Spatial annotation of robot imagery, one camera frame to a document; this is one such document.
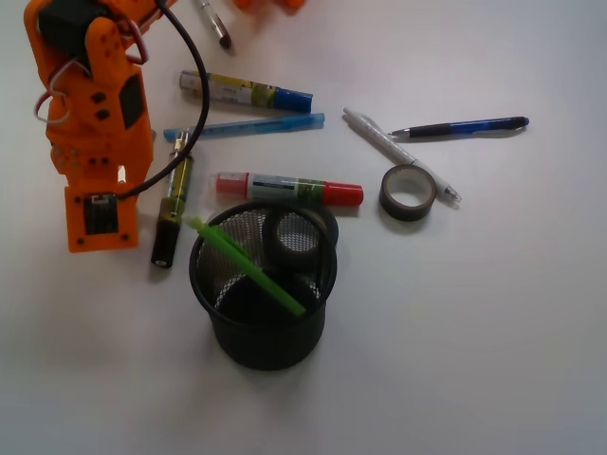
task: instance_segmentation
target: green highlighter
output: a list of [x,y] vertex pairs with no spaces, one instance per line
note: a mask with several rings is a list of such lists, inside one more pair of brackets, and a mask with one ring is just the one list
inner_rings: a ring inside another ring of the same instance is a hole
[[305,308],[288,295],[288,293],[266,275],[261,268],[252,263],[248,258],[247,252],[219,226],[209,226],[203,223],[198,217],[184,219],[184,221],[190,228],[196,230],[200,237],[224,253],[234,264],[240,267],[243,272],[259,284],[262,289],[267,291],[270,296],[276,299],[293,316],[300,317],[305,314]]

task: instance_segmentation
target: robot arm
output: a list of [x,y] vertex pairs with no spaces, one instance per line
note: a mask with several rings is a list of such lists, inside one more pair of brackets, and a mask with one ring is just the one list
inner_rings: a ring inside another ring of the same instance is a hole
[[[155,0],[31,0],[26,9],[41,100],[52,97],[46,136],[67,178],[72,252],[138,245],[137,198],[116,194],[142,184],[154,157],[138,65],[147,61],[141,35],[160,15]],[[140,58],[126,54],[132,43]],[[118,180],[122,167],[126,182]]]

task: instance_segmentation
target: black tape roll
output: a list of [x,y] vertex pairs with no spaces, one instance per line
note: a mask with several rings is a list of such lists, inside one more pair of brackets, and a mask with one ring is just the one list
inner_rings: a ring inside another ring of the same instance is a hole
[[[392,194],[402,182],[410,182],[424,192],[423,201],[415,207],[405,206],[397,202]],[[386,212],[400,221],[417,221],[430,213],[436,199],[436,183],[432,176],[416,166],[396,166],[388,171],[381,181],[379,204]]]
[[[333,213],[322,206],[309,203],[294,203],[292,205],[316,219],[326,231],[331,243],[334,246],[337,245],[338,238],[340,237],[340,228]],[[314,270],[319,257],[318,246],[310,245],[309,249],[300,251],[289,248],[281,240],[281,223],[285,221],[286,216],[291,215],[280,210],[274,210],[267,215],[262,227],[267,258],[273,264],[298,272]]]

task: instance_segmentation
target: red cap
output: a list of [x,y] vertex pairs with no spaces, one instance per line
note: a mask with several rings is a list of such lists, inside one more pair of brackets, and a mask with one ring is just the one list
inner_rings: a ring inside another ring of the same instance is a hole
[[325,182],[322,203],[326,206],[359,206],[364,199],[361,185]]
[[219,173],[215,182],[217,193],[247,198],[248,173]]

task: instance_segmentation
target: black mesh pencil cup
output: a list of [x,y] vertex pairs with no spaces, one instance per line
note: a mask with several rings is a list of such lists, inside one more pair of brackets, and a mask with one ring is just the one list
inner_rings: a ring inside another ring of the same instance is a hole
[[337,276],[335,243],[318,218],[287,203],[255,201],[225,211],[209,225],[221,227],[306,310],[301,317],[291,315],[198,238],[190,281],[221,348],[256,370],[282,370],[304,360],[321,338],[326,300]]

